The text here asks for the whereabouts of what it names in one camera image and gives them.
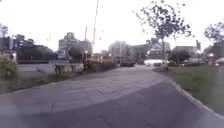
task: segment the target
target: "sky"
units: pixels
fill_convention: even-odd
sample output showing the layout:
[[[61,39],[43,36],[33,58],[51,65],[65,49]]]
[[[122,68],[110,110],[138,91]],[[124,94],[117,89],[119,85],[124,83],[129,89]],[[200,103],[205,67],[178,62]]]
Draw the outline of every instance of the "sky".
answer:
[[[147,38],[142,33],[139,19],[132,13],[138,11],[149,0],[99,0],[94,51],[108,49],[116,40],[130,45],[144,44]],[[190,23],[195,38],[179,37],[167,41],[175,45],[196,45],[202,48],[210,42],[203,36],[204,29],[211,23],[222,20],[221,0],[166,0],[169,4],[185,3],[181,9],[186,23]],[[23,34],[37,44],[58,49],[58,41],[67,32],[83,40],[87,26],[87,38],[92,41],[93,24],[97,0],[2,0],[0,2],[0,23],[8,26],[9,35]]]

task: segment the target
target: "shrub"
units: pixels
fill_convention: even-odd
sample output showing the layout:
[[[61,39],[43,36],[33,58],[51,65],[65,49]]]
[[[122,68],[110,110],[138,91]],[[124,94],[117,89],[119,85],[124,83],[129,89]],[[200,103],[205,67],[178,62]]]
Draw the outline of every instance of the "shrub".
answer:
[[[168,72],[170,69],[167,66],[163,66],[163,67],[158,67],[158,68],[154,68],[153,71],[155,72]]]
[[[86,60],[84,62],[85,71],[99,72],[113,68],[116,68],[116,63],[114,61]]]
[[[169,66],[169,67],[177,67],[178,64],[176,64],[174,61],[170,61],[170,62],[168,63],[168,66]]]
[[[200,63],[190,63],[190,64],[185,64],[184,66],[186,66],[186,67],[190,67],[190,66],[200,66]]]
[[[7,56],[0,56],[0,77],[15,78],[17,76],[17,64]]]
[[[54,71],[57,75],[61,75],[64,72],[64,65],[54,65]]]

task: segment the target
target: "road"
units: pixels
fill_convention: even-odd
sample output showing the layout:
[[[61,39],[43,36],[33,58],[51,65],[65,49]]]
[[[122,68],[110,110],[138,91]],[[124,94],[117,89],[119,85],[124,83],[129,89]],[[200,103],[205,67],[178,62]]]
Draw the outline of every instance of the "road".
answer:
[[[136,66],[0,96],[2,128],[223,128],[224,120],[150,67]]]

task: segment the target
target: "curb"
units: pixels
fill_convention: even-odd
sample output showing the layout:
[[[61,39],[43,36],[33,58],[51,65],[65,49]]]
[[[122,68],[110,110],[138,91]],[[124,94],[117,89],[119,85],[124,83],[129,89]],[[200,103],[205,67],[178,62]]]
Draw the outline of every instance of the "curb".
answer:
[[[183,90],[177,83],[175,83],[172,80],[168,80],[168,83],[170,83],[172,86],[174,86],[178,92],[180,92],[183,96],[185,96],[188,100],[190,100],[199,109],[205,110],[209,113],[212,113],[213,115],[215,115],[216,117],[218,117],[219,119],[224,121],[224,117],[222,115],[216,113],[214,110],[212,110],[211,108],[204,105],[201,101],[195,99],[190,93]]]

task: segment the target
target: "leafy tree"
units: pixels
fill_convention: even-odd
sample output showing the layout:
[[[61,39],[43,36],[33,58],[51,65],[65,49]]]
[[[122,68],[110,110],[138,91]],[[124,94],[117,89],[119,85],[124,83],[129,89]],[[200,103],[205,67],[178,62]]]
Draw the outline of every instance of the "leafy tree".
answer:
[[[222,50],[223,50],[222,46],[213,45],[210,49],[208,49],[206,57],[208,58],[208,54],[212,53],[212,54],[214,54],[214,56],[212,57],[213,60],[217,60],[223,56]]]
[[[53,51],[42,45],[27,44],[18,49],[19,60],[50,60],[53,58]]]
[[[223,42],[224,41],[224,23],[219,22],[217,24],[209,25],[204,32],[205,37],[207,37],[212,43]]]
[[[143,7],[140,13],[136,13],[136,16],[141,20],[141,25],[147,24],[149,30],[154,30],[153,34],[156,38],[162,40],[163,54],[165,38],[173,35],[176,39],[178,34],[191,35],[191,31],[189,31],[190,25],[184,23],[185,21],[181,17],[180,5],[178,3],[175,9],[165,3],[164,0],[154,0],[149,5]]]
[[[173,51],[171,54],[169,60],[174,61],[178,63],[178,61],[184,61],[190,58],[190,55],[187,51],[181,50],[181,51]]]

